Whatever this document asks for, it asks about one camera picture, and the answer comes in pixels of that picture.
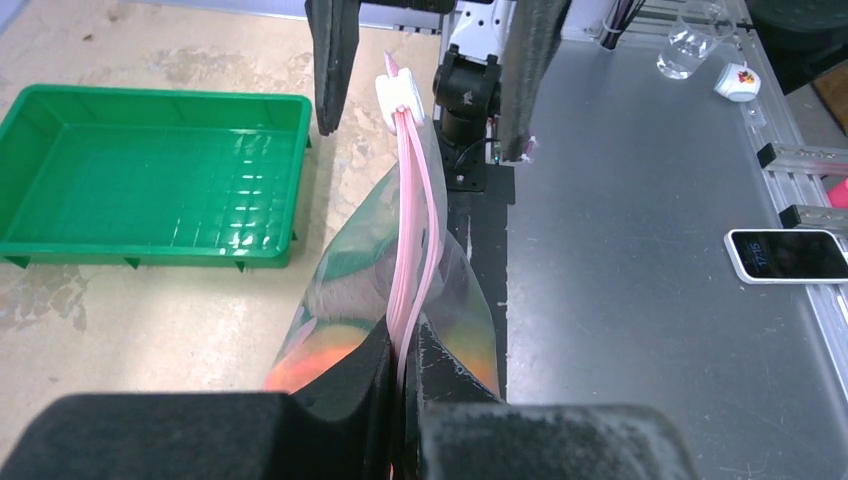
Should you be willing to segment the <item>clear pink zip top bag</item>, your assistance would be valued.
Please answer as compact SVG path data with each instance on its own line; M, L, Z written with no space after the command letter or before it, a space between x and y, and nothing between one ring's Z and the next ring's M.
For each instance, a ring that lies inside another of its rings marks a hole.
M375 90L397 163L324 250L273 366L314 331L344 325L368 336L384 322L400 374L394 325L423 321L460 366L498 394L492 315L447 228L434 122L411 71L392 58L385 65Z

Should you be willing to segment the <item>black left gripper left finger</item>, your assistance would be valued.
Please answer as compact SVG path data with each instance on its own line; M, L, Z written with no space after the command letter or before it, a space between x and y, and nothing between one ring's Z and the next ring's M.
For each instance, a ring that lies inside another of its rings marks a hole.
M292 394L77 394L49 405L5 479L385 479L386 325Z

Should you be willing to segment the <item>orange green toy mango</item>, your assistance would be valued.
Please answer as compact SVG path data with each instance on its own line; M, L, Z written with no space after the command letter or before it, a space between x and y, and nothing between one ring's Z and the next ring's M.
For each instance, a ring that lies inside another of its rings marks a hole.
M349 355L366 336L363 330L344 325L312 332L271 368L262 389L283 393L298 391Z

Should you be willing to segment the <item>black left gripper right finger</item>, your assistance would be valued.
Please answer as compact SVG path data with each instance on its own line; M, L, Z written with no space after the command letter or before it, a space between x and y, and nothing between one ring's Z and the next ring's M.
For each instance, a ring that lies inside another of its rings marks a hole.
M680 433L640 405L497 399L423 321L397 322L397 479L696 479Z

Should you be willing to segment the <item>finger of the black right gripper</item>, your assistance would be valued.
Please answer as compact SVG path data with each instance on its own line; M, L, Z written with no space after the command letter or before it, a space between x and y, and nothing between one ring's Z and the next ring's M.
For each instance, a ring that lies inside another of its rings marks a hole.
M502 58L498 134L505 161L518 161L529 147L540 84L559 48L570 7L570 0L516 3Z
M338 128L359 44L358 0L306 0L313 42L315 111L319 133Z

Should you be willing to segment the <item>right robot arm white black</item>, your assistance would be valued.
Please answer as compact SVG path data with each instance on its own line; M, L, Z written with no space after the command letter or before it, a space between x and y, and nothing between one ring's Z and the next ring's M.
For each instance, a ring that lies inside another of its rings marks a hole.
M444 137L482 138L496 117L504 159L521 161L541 81L561 42L569 1L474 1L464 9L433 80ZM323 136L343 115L359 44L358 1L307 1L313 42L316 117Z

